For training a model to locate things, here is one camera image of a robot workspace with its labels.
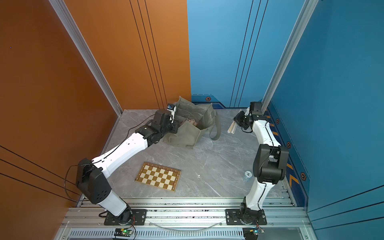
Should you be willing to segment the light wooden folding fan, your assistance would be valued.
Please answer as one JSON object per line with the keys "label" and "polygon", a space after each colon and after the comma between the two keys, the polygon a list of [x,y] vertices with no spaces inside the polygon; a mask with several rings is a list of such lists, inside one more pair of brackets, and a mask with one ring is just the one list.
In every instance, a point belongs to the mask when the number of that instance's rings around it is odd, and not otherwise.
{"label": "light wooden folding fan", "polygon": [[227,132],[229,134],[234,134],[235,131],[236,131],[237,126],[238,126],[237,123],[235,121],[233,121]]}

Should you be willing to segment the olive green tote bag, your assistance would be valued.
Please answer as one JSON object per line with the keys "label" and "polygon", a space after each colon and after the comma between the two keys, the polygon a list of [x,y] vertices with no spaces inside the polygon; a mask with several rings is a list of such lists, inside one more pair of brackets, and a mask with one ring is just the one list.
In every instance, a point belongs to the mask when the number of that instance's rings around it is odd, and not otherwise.
{"label": "olive green tote bag", "polygon": [[[166,134],[164,143],[174,147],[192,149],[205,133],[211,134],[213,129],[216,129],[216,135],[210,136],[210,139],[216,141],[220,138],[222,125],[212,104],[195,105],[179,97],[175,106],[177,107],[175,120],[180,124],[179,129],[176,134]],[[194,119],[198,125],[195,127],[186,119]]]}

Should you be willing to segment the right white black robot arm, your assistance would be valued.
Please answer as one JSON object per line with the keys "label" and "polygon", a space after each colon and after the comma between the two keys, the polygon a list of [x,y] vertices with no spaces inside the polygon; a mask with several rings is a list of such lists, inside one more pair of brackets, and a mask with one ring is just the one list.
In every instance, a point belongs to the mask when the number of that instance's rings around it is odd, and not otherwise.
{"label": "right white black robot arm", "polygon": [[261,102],[251,102],[247,111],[240,111],[234,121],[243,132],[254,133],[259,143],[253,164],[255,181],[241,203],[239,218],[244,225],[266,225],[263,203],[269,191],[286,176],[289,150],[274,137]]}

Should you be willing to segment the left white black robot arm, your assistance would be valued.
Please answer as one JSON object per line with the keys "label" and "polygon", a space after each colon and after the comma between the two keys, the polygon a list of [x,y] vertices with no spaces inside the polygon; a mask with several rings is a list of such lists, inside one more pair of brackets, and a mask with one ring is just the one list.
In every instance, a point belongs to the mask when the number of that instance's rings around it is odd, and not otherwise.
{"label": "left white black robot arm", "polygon": [[131,207],[112,190],[108,178],[134,155],[158,143],[166,134],[178,131],[176,109],[169,104],[166,109],[157,110],[153,119],[147,118],[145,124],[133,127],[135,132],[118,146],[91,161],[83,159],[77,165],[77,188],[92,204],[100,205],[111,214],[119,225],[131,224],[133,214]]}

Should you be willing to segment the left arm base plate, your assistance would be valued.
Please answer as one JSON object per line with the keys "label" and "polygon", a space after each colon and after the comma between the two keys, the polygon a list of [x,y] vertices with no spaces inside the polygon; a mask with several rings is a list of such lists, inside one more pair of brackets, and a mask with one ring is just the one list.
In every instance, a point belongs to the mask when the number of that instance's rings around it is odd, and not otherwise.
{"label": "left arm base plate", "polygon": [[146,209],[125,210],[121,215],[114,216],[107,211],[105,226],[143,226],[147,217]]}

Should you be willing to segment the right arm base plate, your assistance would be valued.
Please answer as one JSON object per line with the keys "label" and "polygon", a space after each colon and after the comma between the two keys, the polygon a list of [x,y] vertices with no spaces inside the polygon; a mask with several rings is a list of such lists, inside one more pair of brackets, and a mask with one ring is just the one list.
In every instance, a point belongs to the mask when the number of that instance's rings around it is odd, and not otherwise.
{"label": "right arm base plate", "polygon": [[267,217],[264,210],[254,211],[246,209],[241,213],[238,209],[226,209],[227,225],[267,225]]}

